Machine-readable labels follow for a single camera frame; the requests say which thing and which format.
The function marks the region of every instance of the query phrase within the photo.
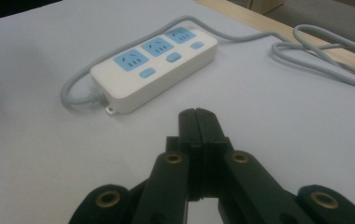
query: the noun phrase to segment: brass screw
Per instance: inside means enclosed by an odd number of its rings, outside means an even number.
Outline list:
[[[169,163],[179,163],[181,161],[183,161],[183,158],[181,156],[179,156],[178,154],[171,154],[171,155],[167,155],[165,160]]]
[[[116,190],[108,190],[98,195],[96,205],[101,208],[108,208],[120,202],[121,196]]]
[[[311,199],[317,203],[318,205],[328,208],[328,209],[335,209],[338,207],[338,201],[332,195],[315,191],[311,193]]]
[[[233,153],[233,160],[239,163],[245,163],[249,161],[249,157],[242,152]]]

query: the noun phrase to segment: power strip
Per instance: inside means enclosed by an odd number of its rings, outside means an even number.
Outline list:
[[[109,102],[108,115],[128,114],[215,59],[217,40],[179,27],[97,64],[91,76]]]

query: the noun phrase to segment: white table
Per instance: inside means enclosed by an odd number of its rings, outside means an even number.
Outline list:
[[[192,107],[216,113],[234,148],[284,189],[319,184],[355,203],[355,88],[280,63],[272,37],[219,39],[215,62],[129,115],[62,106],[61,87],[85,64],[186,14],[229,34],[256,33],[191,0],[65,0],[0,19],[0,224],[67,223],[91,190],[134,187]],[[72,94],[93,89],[86,77]],[[216,207],[190,203],[188,223],[221,223]]]

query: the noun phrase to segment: gray cable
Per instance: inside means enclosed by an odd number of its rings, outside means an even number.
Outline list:
[[[71,78],[69,78],[62,90],[61,90],[61,100],[64,104],[66,105],[82,105],[82,104],[87,104],[87,103],[96,103],[96,102],[101,102],[103,100],[106,99],[105,95],[101,92],[101,91],[96,91],[96,92],[92,92],[89,96],[87,97],[83,97],[83,98],[74,98],[69,96],[69,91],[70,89],[73,87],[73,85],[79,81],[82,77],[86,76],[87,74],[89,74],[90,69],[95,66],[98,63],[101,63],[103,61],[105,61],[106,59],[119,54],[127,49],[130,49],[140,43],[143,43],[145,41],[148,41],[150,39],[152,39],[153,37],[157,36],[157,35],[162,35],[163,33],[165,33],[166,31],[168,31],[169,29],[171,29],[172,27],[174,27],[175,25],[184,22],[184,21],[191,21],[195,24],[197,24],[198,26],[202,27],[203,29],[207,30],[208,32],[210,32],[213,35],[219,36],[221,38],[230,40],[230,41],[234,41],[234,42],[247,42],[247,41],[251,41],[251,40],[255,40],[255,39],[259,39],[262,37],[266,37],[266,36],[275,36],[276,38],[282,40],[283,42],[278,42],[276,44],[274,44],[272,46],[272,51],[281,59],[289,62],[289,63],[294,63],[294,64],[299,64],[301,66],[304,66],[306,68],[310,68],[316,71],[319,71],[321,73],[324,73],[326,75],[329,75],[331,77],[334,77],[338,80],[344,81],[348,84],[354,85],[355,86],[355,79],[352,77],[347,77],[345,75],[342,75],[340,73],[337,73],[333,70],[318,66],[316,64],[312,64],[312,63],[307,63],[304,61],[300,61],[297,59],[292,58],[291,56],[288,56],[284,53],[282,53],[282,49],[299,49],[299,50],[311,50],[313,51],[318,57],[320,57],[322,60],[333,64],[334,66],[337,67],[341,67],[344,68],[348,71],[351,71],[353,73],[355,73],[355,67],[352,65],[347,65],[344,63],[338,63],[334,60],[332,60],[327,54],[325,54],[322,50],[323,49],[338,49],[338,48],[343,48],[343,49],[348,49],[350,51],[355,52],[355,43],[352,41],[349,41],[341,36],[335,35],[329,31],[326,31],[324,29],[321,29],[319,27],[316,26],[312,26],[312,25],[299,25],[297,27],[294,28],[293,30],[293,35],[294,37],[301,43],[301,45],[297,45],[297,44],[293,44],[288,38],[286,38],[283,35],[280,35],[276,32],[264,32],[264,33],[258,33],[255,35],[247,35],[247,36],[232,36],[232,35],[227,35],[224,34],[220,31],[217,31],[215,29],[213,29],[212,27],[206,25],[205,23],[199,21],[198,19],[192,17],[192,16],[183,16],[180,18],[177,18],[171,22],[169,22],[168,24],[166,24],[164,27],[160,28],[159,30],[146,35],[140,39],[137,39],[136,41],[133,41],[127,45],[124,45],[120,48],[114,49],[112,51],[110,51],[109,53],[101,56],[100,58],[96,59],[95,61],[93,61],[92,63],[88,64],[87,66],[85,66],[83,69],[81,69],[80,71],[78,71],[76,74],[74,74]],[[311,31],[311,32],[316,32],[317,34],[321,34],[324,35],[326,37],[331,38],[332,40],[334,40],[336,42],[336,44],[328,44],[328,45],[323,45],[323,46],[315,46],[312,45],[311,43],[305,41],[300,35],[299,35],[299,31]]]

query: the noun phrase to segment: blue power outlet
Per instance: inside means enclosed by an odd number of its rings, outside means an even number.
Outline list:
[[[142,48],[154,57],[162,55],[173,47],[173,45],[160,37],[154,38],[142,45]]]
[[[129,72],[148,61],[149,59],[137,51],[137,49],[131,49],[114,58],[114,62],[121,66],[126,72]]]
[[[195,34],[182,27],[169,31],[165,35],[171,38],[173,41],[177,42],[178,44],[183,44],[184,42],[195,37]]]

